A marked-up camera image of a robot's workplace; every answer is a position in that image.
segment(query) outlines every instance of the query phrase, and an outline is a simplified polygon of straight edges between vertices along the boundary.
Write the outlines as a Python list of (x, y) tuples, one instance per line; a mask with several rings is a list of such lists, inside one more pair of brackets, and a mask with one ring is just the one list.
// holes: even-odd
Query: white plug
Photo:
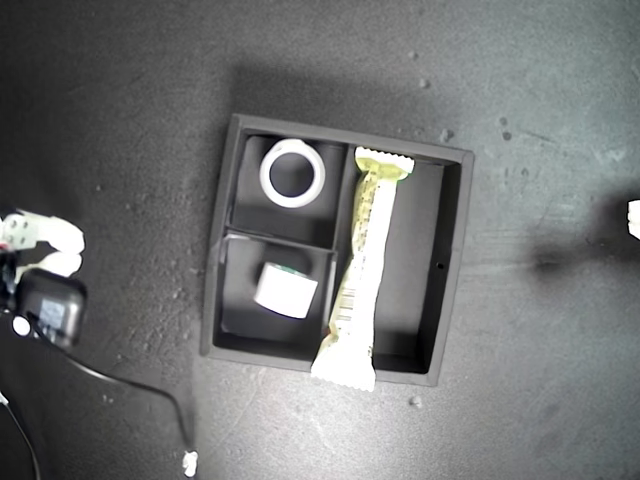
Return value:
[(79, 254), (84, 250), (84, 234), (72, 223), (19, 210), (0, 223), (0, 244), (10, 250), (29, 250), (38, 242), (48, 242), (56, 250)]

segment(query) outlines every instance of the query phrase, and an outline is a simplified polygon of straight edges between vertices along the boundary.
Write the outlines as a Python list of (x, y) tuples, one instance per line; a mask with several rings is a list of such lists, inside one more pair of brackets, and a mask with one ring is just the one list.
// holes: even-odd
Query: black tray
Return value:
[[(283, 138), (304, 140), (325, 164), (322, 193), (298, 209), (272, 203), (258, 180), (263, 156)], [(413, 173), (398, 185), (387, 239), (375, 314), (377, 379), (436, 385), (462, 255), (473, 154), (245, 115), (231, 119), (220, 174), (203, 355), (310, 370), (350, 256), (357, 146), (416, 160)], [(253, 301), (266, 261), (319, 282), (307, 318), (284, 317)]]

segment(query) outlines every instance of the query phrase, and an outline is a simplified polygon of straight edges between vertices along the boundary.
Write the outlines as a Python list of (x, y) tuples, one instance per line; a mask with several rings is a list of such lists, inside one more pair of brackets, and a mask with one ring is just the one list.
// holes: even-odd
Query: tape roll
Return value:
[[(271, 168), (273, 164), (287, 153), (296, 153), (304, 157), (313, 168), (313, 181), (301, 195), (287, 197), (278, 192), (271, 182)], [(265, 195), (276, 205), (284, 208), (300, 208), (313, 202), (324, 187), (325, 169), (322, 157), (311, 146), (296, 138), (287, 138), (276, 143), (262, 159), (260, 165), (260, 185)]]

